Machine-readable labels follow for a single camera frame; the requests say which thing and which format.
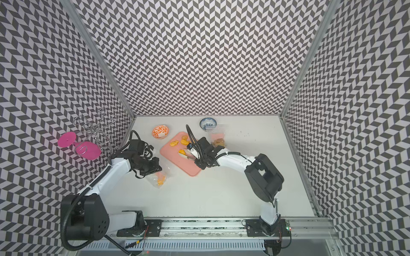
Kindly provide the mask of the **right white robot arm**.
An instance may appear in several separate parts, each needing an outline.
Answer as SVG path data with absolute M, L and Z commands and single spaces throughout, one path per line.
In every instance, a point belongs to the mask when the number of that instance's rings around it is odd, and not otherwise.
M 267 236 L 274 235 L 281 220 L 278 195 L 285 179 L 266 155 L 245 156 L 222 146 L 202 150 L 189 145 L 187 149 L 194 156 L 194 163 L 202 170 L 221 166 L 243 173 L 254 194 L 263 201 L 259 215 L 261 230 Z

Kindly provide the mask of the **pink round disc lower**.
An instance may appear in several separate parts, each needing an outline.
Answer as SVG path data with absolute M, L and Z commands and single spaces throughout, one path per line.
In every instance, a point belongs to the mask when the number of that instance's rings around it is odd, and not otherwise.
M 98 159 L 102 153 L 100 147 L 90 141 L 74 143 L 74 152 L 86 160 L 91 161 Z

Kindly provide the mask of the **pink round disc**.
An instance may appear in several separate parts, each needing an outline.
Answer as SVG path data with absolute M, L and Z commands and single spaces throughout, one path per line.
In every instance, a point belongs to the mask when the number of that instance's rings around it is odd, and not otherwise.
M 76 142 L 76 133 L 75 132 L 66 132 L 58 139 L 58 146 L 60 148 L 66 148 L 73 145 Z
M 98 159 L 102 153 L 100 147 L 90 141 L 74 143 L 74 152 L 86 160 L 91 161 Z

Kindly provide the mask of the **blue patterned small bowl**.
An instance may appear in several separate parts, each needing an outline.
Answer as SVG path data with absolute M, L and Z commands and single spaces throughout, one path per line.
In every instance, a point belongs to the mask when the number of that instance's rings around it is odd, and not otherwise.
M 217 127 L 217 121 L 212 117 L 205 117 L 200 121 L 199 126 L 204 131 L 211 131 Z

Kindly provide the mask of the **pink plastic tray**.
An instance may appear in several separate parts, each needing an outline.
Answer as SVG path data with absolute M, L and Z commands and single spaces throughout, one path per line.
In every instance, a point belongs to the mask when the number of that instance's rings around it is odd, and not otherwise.
M 194 163 L 195 158 L 187 151 L 187 145 L 182 143 L 184 138 L 188 140 L 186 132 L 177 133 L 160 149 L 160 154 L 190 177 L 195 177 L 201 172 L 201 168 Z

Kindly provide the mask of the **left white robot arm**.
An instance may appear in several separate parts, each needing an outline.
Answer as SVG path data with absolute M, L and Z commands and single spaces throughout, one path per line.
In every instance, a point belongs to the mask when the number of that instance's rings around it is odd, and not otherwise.
M 64 249 L 79 251 L 94 241 L 106 238 L 124 253 L 128 250 L 115 242 L 110 233 L 144 239 L 149 225 L 142 211 L 123 210 L 109 214 L 107 197 L 128 173 L 138 179 L 162 171 L 158 157 L 147 158 L 136 151 L 114 154 L 108 166 L 76 194 L 65 196 L 60 204 L 60 239 Z

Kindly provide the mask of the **metal base rail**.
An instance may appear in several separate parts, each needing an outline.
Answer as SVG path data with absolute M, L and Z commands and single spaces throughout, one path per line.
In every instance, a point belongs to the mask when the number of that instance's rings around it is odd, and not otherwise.
M 335 245 L 336 231 L 327 218 L 283 217 L 272 235 L 257 218 L 148 218 L 148 230 L 137 235 L 112 232 L 88 245 L 86 251 L 114 251 L 115 241 L 136 252 L 264 251 L 273 254 L 299 240 Z

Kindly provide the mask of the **clear resealable bag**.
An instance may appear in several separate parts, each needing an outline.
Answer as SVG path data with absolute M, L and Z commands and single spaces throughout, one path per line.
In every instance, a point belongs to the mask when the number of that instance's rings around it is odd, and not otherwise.
M 170 171 L 162 170 L 145 177 L 145 179 L 155 188 L 161 188 L 169 179 Z
M 210 131 L 210 140 L 211 140 L 211 144 L 214 147 L 217 147 L 217 146 L 225 147 L 226 146 L 225 127 L 221 125 L 221 126 L 217 126 L 213 128 Z

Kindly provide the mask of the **pink round disc upper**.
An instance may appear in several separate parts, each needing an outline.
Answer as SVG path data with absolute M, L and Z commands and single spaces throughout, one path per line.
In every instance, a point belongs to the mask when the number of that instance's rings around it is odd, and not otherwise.
M 66 148 L 73 145 L 76 142 L 76 133 L 75 132 L 66 132 L 58 139 L 58 146 L 60 148 Z

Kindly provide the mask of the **orange patterned small bowl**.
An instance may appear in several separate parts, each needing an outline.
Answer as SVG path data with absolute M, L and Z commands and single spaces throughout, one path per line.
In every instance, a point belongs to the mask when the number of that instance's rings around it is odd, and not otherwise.
M 152 130 L 152 136 L 156 139 L 163 139 L 169 134 L 169 128 L 166 125 L 157 125 Z

